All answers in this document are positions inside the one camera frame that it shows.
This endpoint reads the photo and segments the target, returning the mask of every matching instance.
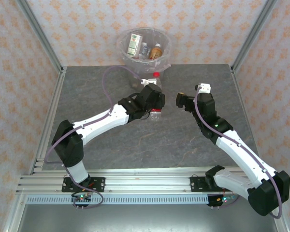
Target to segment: small bottle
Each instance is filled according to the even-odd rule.
[[[157,43],[155,47],[151,50],[149,59],[157,59],[162,56],[161,45]]]
[[[159,86],[159,88],[162,90],[162,84],[160,81],[160,73],[154,72],[153,78],[156,79],[156,85]],[[158,121],[161,118],[161,110],[158,109],[152,109],[149,115],[151,120]]]
[[[148,59],[149,52],[150,52],[150,48],[147,47],[147,43],[143,42],[141,44],[139,59]]]

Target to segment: gray tabletop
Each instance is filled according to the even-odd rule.
[[[65,75],[51,139],[61,121],[81,121],[109,108],[101,79],[108,66],[68,67]],[[234,161],[202,136],[192,114],[177,108],[178,92],[194,96],[198,83],[209,83],[216,102],[216,111],[256,152],[253,138],[232,79],[229,66],[173,65],[162,77],[166,104],[159,121],[135,120],[96,137],[84,147],[84,164],[88,169],[169,168],[231,166]],[[129,96],[131,87],[127,71],[112,71],[107,89],[114,102]],[[50,161],[59,160],[55,152]],[[48,164],[44,170],[61,169]]]

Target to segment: orange bottle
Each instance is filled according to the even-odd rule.
[[[151,50],[149,59],[157,59],[162,56],[161,45],[157,43],[155,47]]]

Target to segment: red bottle cap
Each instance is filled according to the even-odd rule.
[[[154,78],[158,78],[158,77],[160,77],[160,73],[159,73],[159,72],[154,72],[154,73],[153,73],[153,77],[154,77]]]

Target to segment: floral wallpaper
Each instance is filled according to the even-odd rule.
[[[290,175],[290,0],[277,2],[236,77],[259,154]]]
[[[28,0],[64,66],[117,65],[118,36],[154,27],[172,64],[233,64],[266,0]]]
[[[15,0],[0,0],[0,232],[33,160],[58,72]]]

